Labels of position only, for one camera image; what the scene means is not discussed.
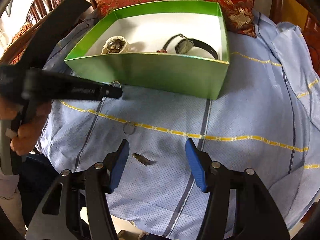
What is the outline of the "person's left hand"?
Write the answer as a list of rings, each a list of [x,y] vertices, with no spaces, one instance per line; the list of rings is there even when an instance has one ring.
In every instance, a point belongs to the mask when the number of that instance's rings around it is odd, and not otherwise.
[[[26,155],[33,150],[51,110],[51,101],[39,105],[33,118],[19,127],[17,136],[10,143],[11,149],[17,155]],[[1,97],[1,120],[13,120],[16,118],[17,113],[18,105]]]

